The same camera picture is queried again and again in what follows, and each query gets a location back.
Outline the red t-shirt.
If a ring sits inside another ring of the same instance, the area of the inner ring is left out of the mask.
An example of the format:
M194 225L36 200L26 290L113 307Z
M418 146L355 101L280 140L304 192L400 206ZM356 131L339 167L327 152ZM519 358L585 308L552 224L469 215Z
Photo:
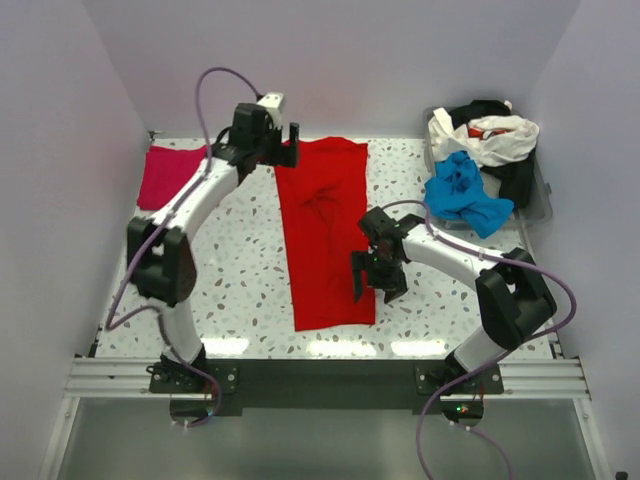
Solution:
M367 144L327 137L300 143L295 168L275 169L298 332L375 323L375 293L354 299L351 263L368 247L358 228L367 160Z

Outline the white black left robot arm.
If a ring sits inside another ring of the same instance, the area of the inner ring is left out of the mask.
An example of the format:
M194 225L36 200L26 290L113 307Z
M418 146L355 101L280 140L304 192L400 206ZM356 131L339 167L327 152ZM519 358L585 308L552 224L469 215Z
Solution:
M160 315L162 360L199 368L205 349L193 320L190 296L197 281L191 243L205 220L257 166L294 168L299 125L283 141L285 96L269 92L236 106L230 126L208 146L196 173L156 213L127 227L127 282Z

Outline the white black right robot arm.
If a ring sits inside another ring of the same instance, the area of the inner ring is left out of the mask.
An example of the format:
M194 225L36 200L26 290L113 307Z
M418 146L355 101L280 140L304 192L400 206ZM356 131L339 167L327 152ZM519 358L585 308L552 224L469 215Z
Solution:
M472 288L481 326L445 359L447 380L468 374L520 347L557 312L557 304L531 255L522 248L483 253L437 231L415 214L396 220L380 207L358 222L369 247L351 253L354 300L367 289L389 304L408 291L405 264L420 263Z

